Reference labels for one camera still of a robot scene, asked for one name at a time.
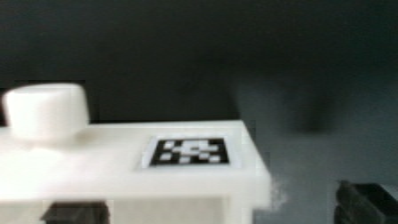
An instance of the black plastic part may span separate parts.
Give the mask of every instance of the black plastic part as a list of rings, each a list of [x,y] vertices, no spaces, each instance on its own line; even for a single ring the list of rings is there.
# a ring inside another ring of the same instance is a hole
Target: black plastic part
[[[336,197],[336,224],[343,216],[356,224],[398,224],[398,202],[379,184],[343,181]]]
[[[105,202],[55,202],[41,217],[47,224],[109,224]]]
[[[354,224],[352,217],[340,206],[334,209],[334,224]]]

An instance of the white cylinder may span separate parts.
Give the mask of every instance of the white cylinder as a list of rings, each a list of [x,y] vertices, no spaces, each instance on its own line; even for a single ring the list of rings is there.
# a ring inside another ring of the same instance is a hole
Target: white cylinder
[[[41,84],[13,89],[4,95],[6,121],[15,137],[57,143],[87,127],[84,88],[77,84]]]

